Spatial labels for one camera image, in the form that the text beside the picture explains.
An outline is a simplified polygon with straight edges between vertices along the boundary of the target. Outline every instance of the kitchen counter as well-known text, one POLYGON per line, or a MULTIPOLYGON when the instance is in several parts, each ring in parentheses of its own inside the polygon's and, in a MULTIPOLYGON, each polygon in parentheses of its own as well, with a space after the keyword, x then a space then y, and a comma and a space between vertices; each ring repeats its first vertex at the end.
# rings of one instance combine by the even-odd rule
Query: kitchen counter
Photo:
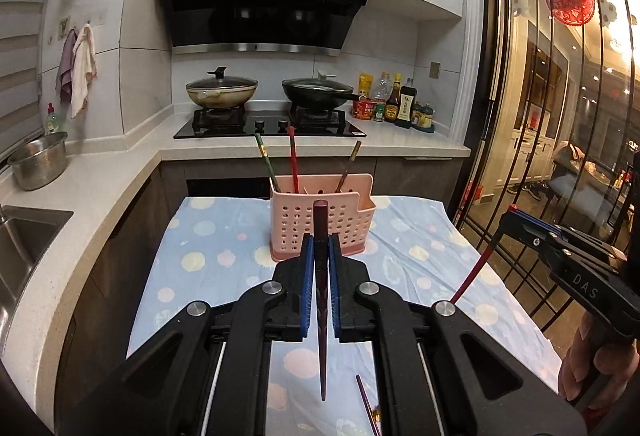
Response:
MULTIPOLYGON (((114 226, 152 171, 162 162, 187 159, 258 158, 253 137, 174 140, 190 119, 177 113, 128 151, 78 155, 47 187, 23 192, 8 175, 0 181, 0 203, 72 211, 36 267, 15 312, 2 363, 25 400, 53 427, 58 363, 68 324, 82 287, 114 226)), ((354 121, 367 138, 359 156, 466 158, 470 150, 434 133, 373 121, 354 121)), ((298 137, 299 157, 348 157, 356 139, 298 137)), ((264 137, 271 157, 289 156, 288 137, 264 137)))

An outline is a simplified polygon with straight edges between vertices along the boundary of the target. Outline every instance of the gas stove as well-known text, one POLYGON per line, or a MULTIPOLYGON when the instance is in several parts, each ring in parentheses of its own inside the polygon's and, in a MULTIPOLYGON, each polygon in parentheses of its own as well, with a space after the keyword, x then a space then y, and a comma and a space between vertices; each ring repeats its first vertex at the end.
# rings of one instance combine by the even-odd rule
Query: gas stove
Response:
POLYGON ((232 109, 196 109, 174 139, 211 139, 216 137, 286 136, 294 126, 298 137, 366 137, 346 120, 341 109, 317 111, 291 105, 289 111, 248 111, 244 106, 232 109))

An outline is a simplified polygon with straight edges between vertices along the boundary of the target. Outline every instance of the pot lid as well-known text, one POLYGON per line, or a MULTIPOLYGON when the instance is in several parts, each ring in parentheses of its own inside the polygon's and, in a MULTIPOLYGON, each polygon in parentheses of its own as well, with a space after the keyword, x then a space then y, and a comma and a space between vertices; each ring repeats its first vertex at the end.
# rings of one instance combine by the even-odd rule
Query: pot lid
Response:
POLYGON ((187 84, 188 90, 244 90, 249 86, 258 86, 258 81, 249 79, 247 77, 238 77, 233 75, 225 75, 226 66, 220 66, 215 71, 210 73, 215 77, 207 77, 206 79, 199 79, 187 84))
POLYGON ((302 79, 288 79, 286 81, 282 81, 282 84, 286 86, 293 86, 294 88, 300 88, 301 90, 353 93, 353 86, 329 80, 328 77, 335 77, 335 75, 323 75, 318 72, 317 78, 309 77, 302 79))

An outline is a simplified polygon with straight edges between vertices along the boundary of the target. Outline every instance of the human hand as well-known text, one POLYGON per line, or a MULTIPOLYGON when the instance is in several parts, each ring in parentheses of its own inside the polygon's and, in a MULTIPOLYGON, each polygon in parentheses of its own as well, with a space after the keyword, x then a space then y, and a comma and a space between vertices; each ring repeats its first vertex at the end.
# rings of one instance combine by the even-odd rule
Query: human hand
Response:
MULTIPOLYGON (((593 349, 589 342, 589 331, 592 325, 593 315, 585 313, 560 368, 558 393, 570 402, 580 394, 582 381, 591 368, 593 349)), ((593 356, 593 364, 599 372, 611 375, 611 378, 589 408, 608 408, 617 402, 625 392, 626 384, 638 369, 639 360, 635 340, 631 343, 605 344, 599 348, 593 356)))

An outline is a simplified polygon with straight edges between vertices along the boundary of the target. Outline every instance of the sink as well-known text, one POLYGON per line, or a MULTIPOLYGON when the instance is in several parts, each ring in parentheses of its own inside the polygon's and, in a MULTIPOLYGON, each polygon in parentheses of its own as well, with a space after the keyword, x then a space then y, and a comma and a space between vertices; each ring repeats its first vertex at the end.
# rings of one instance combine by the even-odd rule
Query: sink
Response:
POLYGON ((0 225, 0 355, 20 296, 42 256, 73 215, 68 211, 2 208, 0 225))

